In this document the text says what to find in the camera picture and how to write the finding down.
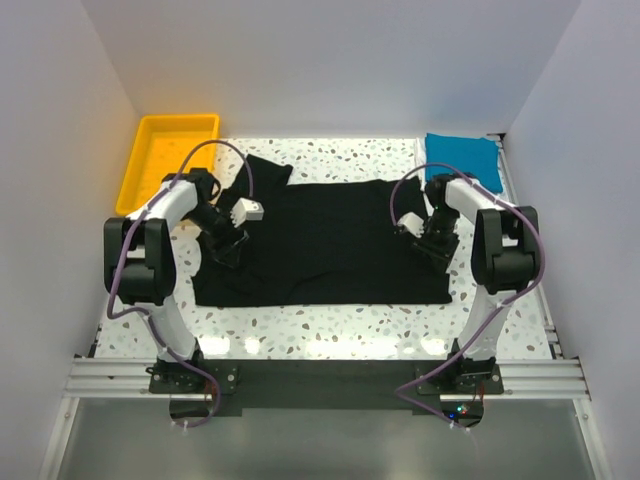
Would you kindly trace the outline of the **black t shirt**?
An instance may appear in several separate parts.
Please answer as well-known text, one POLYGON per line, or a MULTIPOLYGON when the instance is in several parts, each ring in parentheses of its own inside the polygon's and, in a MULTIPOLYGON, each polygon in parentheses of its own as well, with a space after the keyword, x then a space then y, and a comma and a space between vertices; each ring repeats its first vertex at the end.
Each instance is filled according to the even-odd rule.
POLYGON ((201 264, 192 278, 200 307, 451 303, 449 276, 438 272, 398 234, 390 216, 426 215, 418 179, 403 183, 290 183, 290 165, 250 155, 228 194, 254 190, 264 208, 248 222, 236 268, 197 238, 201 264))

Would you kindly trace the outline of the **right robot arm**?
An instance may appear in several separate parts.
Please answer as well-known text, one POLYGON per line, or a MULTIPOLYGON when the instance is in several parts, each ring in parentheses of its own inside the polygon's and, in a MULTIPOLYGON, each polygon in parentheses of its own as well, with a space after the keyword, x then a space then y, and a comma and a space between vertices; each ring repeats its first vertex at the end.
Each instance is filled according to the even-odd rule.
POLYGON ((499 336, 512 304, 535 287, 543 270, 537 211, 504 202, 477 180, 454 174, 432 177, 425 194, 433 212, 417 231, 412 248, 428 266, 444 273, 459 245, 454 227, 461 217, 470 221, 476 293, 447 360, 421 374, 416 388, 423 393, 471 394, 484 387, 501 393, 499 336))

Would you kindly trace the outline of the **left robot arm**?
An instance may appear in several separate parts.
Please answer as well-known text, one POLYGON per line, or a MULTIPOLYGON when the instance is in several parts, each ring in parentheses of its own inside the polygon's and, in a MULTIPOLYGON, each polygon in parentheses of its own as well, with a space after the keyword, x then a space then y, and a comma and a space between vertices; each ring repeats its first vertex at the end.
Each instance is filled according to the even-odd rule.
POLYGON ((172 230, 183 220, 194 223, 205 237, 205 257, 235 268, 249 238, 245 223, 263 215, 260 203, 237 194, 223 195, 211 172, 193 168, 187 174, 167 175, 142 207, 105 222, 107 316, 117 319, 135 313, 146 323, 157 348, 156 363, 148 371, 152 392, 215 395, 220 390, 175 299, 172 230))

